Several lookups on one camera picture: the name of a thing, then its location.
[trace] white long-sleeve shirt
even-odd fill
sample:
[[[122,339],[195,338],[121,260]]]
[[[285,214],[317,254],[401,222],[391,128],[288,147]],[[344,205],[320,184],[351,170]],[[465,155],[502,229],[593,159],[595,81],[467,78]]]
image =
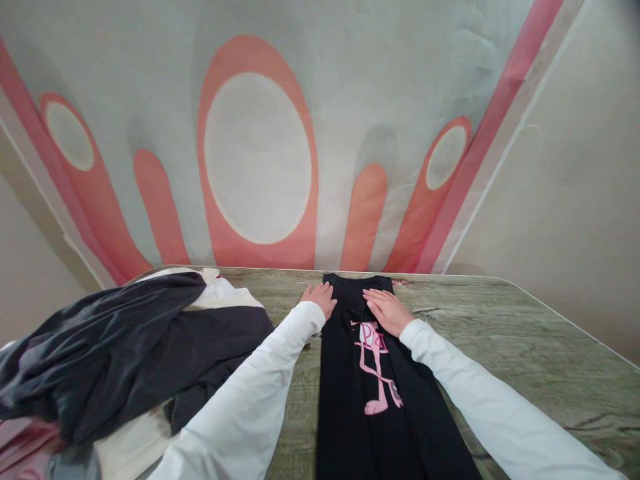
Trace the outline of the white long-sleeve shirt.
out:
[[[295,362],[324,324],[318,305],[298,304],[183,428],[150,479],[264,478],[282,428]],[[427,323],[414,320],[400,341],[415,361],[431,368],[510,478],[625,478]]]

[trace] table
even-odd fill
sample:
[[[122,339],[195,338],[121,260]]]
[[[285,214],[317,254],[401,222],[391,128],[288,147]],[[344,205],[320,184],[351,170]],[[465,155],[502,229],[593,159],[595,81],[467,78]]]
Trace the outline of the table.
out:
[[[328,273],[216,268],[233,286],[248,288],[264,304],[274,325],[295,306],[307,285],[320,283]],[[336,273],[346,278],[376,275]],[[608,465],[630,479],[640,479],[638,368],[507,281],[452,275],[390,276],[397,284],[396,295],[416,318],[428,321]],[[296,364],[268,479],[315,476],[320,344],[306,347]],[[444,395],[483,478],[506,479]]]

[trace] pink panther graphic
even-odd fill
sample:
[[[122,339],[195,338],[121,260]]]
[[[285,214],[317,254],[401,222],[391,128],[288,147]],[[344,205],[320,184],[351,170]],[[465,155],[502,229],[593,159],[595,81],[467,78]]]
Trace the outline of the pink panther graphic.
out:
[[[389,353],[389,350],[387,350],[383,336],[377,331],[378,324],[371,322],[351,322],[351,324],[360,325],[360,342],[355,342],[356,345],[360,345],[360,368],[378,378],[378,398],[367,402],[365,405],[365,415],[376,415],[389,408],[387,396],[385,395],[385,384],[389,386],[391,398],[395,406],[398,408],[402,407],[402,398],[400,398],[400,394],[398,394],[398,389],[394,381],[382,376],[380,354]],[[373,352],[375,370],[365,365],[365,349]]]

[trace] white wall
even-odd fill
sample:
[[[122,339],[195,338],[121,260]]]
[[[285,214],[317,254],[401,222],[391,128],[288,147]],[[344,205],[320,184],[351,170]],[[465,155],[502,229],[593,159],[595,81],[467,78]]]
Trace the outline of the white wall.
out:
[[[28,335],[56,310],[87,292],[54,253],[2,176],[0,205],[0,345],[4,345]]]
[[[640,364],[640,4],[584,8],[447,273],[510,280]]]

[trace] white oval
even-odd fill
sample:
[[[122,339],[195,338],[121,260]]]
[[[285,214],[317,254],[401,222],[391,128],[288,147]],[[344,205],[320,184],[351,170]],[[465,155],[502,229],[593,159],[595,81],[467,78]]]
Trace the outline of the white oval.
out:
[[[270,244],[293,232],[311,192],[311,153],[276,82],[256,73],[230,78],[207,115],[204,148],[211,191],[238,234]]]
[[[427,166],[427,188],[438,190],[454,172],[465,152],[467,131],[459,125],[448,130],[433,149]]]
[[[93,166],[93,148],[80,120],[66,106],[49,102],[45,121],[51,138],[64,158],[75,168],[89,171]]]

